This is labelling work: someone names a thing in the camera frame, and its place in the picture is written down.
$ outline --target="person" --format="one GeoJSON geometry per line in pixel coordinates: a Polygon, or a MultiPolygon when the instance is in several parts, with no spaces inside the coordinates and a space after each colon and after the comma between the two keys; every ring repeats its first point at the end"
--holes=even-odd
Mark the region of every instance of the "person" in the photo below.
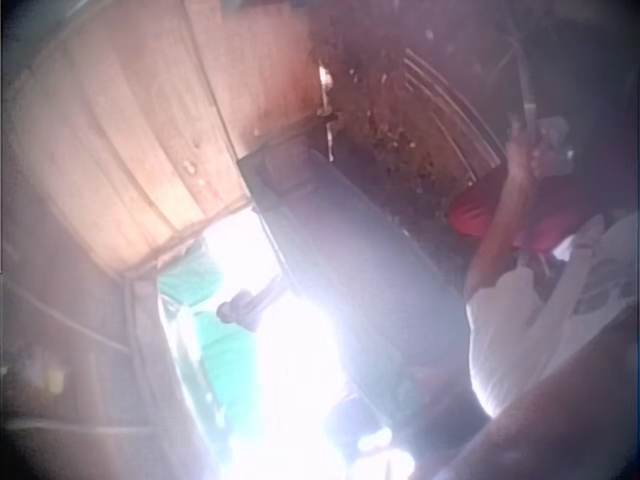
{"type": "Polygon", "coordinates": [[[284,277],[277,275],[256,295],[242,290],[230,301],[220,304],[216,316],[222,323],[235,323],[255,333],[264,311],[273,305],[287,291],[287,288],[284,277]]]}
{"type": "Polygon", "coordinates": [[[542,298],[534,271],[509,256],[544,149],[512,121],[505,181],[464,289],[472,386],[493,420],[438,480],[608,479],[637,449],[637,212],[586,221],[542,298]]]}

